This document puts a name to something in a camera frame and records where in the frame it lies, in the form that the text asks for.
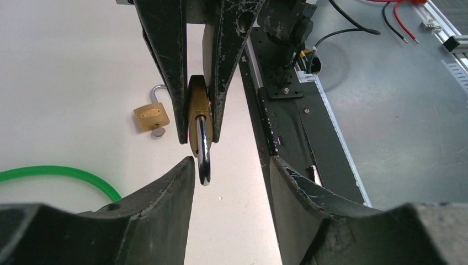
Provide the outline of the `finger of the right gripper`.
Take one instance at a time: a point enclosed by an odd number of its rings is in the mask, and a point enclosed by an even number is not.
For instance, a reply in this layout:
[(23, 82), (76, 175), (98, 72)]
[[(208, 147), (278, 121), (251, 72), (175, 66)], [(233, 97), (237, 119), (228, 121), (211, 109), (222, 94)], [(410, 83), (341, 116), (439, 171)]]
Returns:
[(219, 1), (211, 41), (213, 142), (219, 142), (227, 91), (264, 1)]
[(188, 141), (185, 1), (134, 1), (143, 38), (169, 91), (178, 140)]

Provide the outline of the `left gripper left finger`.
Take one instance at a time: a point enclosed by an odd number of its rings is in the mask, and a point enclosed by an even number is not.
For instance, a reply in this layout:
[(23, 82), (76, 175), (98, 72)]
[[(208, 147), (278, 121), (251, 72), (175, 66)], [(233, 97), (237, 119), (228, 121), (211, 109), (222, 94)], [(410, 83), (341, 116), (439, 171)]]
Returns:
[(40, 203), (1, 205), (2, 264), (183, 264), (195, 162), (97, 211)]

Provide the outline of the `brass padlock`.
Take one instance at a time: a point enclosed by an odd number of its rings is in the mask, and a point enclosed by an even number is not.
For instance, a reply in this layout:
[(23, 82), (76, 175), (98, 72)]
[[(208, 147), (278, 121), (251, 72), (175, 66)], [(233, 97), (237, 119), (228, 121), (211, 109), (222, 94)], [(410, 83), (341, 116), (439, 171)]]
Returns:
[(188, 91), (188, 139), (193, 155), (197, 158), (200, 183), (208, 186), (211, 181), (212, 116), (204, 76), (192, 75)]
[(166, 88), (167, 87), (163, 84), (154, 86), (150, 91), (150, 100), (152, 103), (133, 110), (137, 126), (142, 133), (152, 133), (152, 129), (156, 124), (165, 127), (170, 123), (164, 105), (158, 101), (156, 96), (156, 91), (158, 89)]

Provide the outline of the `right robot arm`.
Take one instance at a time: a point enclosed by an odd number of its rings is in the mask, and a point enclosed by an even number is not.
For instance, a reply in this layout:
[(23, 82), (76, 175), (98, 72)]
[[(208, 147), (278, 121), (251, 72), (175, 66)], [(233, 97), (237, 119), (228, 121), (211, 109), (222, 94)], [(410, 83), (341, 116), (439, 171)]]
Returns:
[(254, 24), (278, 46), (297, 47), (312, 31), (305, 1), (131, 1), (142, 36), (168, 88), (178, 140), (188, 141), (188, 24), (204, 25), (203, 74), (218, 142), (227, 90)]

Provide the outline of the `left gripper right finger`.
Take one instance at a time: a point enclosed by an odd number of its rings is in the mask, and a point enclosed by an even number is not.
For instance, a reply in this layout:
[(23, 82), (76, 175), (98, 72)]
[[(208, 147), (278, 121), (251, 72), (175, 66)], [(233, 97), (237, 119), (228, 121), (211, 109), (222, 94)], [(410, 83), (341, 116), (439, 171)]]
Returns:
[(284, 264), (466, 264), (467, 205), (406, 203), (381, 211), (270, 159), (271, 206)]

